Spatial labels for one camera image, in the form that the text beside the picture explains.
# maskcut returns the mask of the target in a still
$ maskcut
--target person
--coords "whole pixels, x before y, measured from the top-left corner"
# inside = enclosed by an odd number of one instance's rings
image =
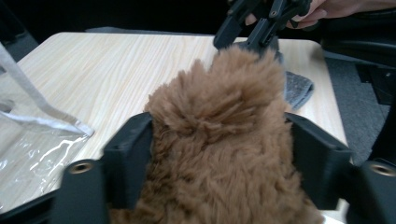
[[[321,19],[342,18],[359,12],[393,7],[396,7],[396,0],[312,0],[309,12],[303,17],[296,16],[293,20],[298,22],[295,29],[303,29],[315,25]],[[255,21],[256,18],[253,15],[248,15],[246,25]]]

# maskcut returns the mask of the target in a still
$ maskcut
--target wooden table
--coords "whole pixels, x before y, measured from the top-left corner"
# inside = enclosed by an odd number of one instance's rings
[[[217,50],[211,36],[61,33],[19,62],[55,107],[96,130],[73,161],[100,158],[102,146],[131,116],[141,113],[149,94],[196,59],[208,67]],[[287,70],[315,83],[312,98],[297,114],[346,142],[320,45],[280,40]]]

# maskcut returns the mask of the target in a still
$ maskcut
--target plush toy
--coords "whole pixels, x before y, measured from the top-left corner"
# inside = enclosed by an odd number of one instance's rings
[[[199,61],[146,105],[154,147],[135,210],[112,223],[322,223],[292,165],[284,71],[231,47]]]

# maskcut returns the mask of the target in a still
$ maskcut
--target fluffy brown fur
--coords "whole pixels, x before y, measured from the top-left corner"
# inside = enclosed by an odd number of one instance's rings
[[[230,48],[156,90],[147,180],[113,223],[321,223],[292,166],[283,84],[272,52]]]

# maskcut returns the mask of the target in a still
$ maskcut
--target gray carpet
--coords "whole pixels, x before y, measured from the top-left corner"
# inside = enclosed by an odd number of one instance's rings
[[[88,32],[152,33],[150,31],[127,31],[112,27],[91,29]],[[27,34],[19,37],[17,42],[7,44],[6,49],[16,61],[19,61],[36,46],[37,43]],[[389,112],[389,106],[379,105],[371,84],[361,83],[355,63],[334,58],[326,58],[326,63],[329,67],[332,85],[344,124],[346,140],[354,152],[352,159],[355,164],[361,164],[371,152],[371,147]]]

